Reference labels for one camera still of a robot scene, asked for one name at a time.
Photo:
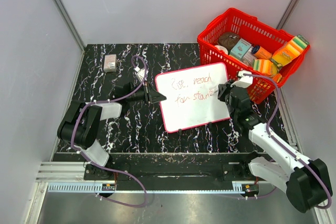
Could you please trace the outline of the pink framed whiteboard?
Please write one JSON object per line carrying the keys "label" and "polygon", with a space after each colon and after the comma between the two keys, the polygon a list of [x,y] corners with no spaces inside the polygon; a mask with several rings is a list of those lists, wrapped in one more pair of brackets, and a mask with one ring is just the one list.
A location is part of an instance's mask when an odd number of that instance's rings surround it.
{"label": "pink framed whiteboard", "polygon": [[229,119],[227,105],[211,92],[226,82],[222,62],[158,74],[156,89],[167,97],[160,102],[165,130],[174,133]]}

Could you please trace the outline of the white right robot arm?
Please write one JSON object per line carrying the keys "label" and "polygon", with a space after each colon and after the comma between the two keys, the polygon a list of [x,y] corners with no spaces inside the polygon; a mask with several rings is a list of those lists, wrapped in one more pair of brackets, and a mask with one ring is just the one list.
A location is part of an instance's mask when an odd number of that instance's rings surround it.
{"label": "white right robot arm", "polygon": [[292,148],[274,133],[269,123],[252,109],[243,79],[219,84],[217,98],[225,102],[229,115],[242,136],[261,147],[273,160],[253,153],[239,166],[245,180],[259,177],[280,189],[301,213],[316,207],[328,209],[332,204],[332,186],[328,167],[321,159],[312,160]]}

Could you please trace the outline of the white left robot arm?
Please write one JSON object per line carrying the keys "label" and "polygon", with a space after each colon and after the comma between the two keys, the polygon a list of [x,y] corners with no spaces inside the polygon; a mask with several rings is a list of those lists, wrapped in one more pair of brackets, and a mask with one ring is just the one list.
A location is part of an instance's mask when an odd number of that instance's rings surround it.
{"label": "white left robot arm", "polygon": [[151,104],[165,100],[166,96],[148,82],[117,86],[112,100],[90,103],[72,100],[58,127],[57,137],[97,164],[95,172],[101,179],[109,179],[114,168],[112,158],[97,140],[100,122],[125,115],[132,102]]}

